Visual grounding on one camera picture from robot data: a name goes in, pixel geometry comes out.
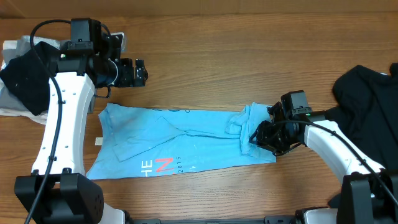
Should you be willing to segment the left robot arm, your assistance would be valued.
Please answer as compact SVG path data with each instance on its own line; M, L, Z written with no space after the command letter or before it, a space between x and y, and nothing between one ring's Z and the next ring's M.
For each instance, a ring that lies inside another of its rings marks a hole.
M38 156L14 192L36 223L131 223L125 210L104 201L101 187L85 175L86 118L99 88L141 87L148 73L141 59L121 58L124 34L100 21L69 20L71 38L48 68L49 109Z

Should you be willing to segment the light blue printed t-shirt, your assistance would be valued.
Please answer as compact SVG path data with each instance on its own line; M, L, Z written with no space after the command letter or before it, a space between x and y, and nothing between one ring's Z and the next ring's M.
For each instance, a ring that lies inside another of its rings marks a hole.
M267 106L242 111L162 110L108 104L99 114L103 142L87 173L91 180L202 172L274 163L249 142Z

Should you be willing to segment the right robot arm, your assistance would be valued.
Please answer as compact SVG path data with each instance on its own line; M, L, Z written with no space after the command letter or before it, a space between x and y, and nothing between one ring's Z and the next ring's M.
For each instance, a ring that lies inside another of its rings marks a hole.
M303 208L265 223L397 223L397 172L361 152L324 111L313 111L304 91L282 95L267 111L271 120L261 122L249 142L274 156L307 146L337 176L341 193L337 208Z

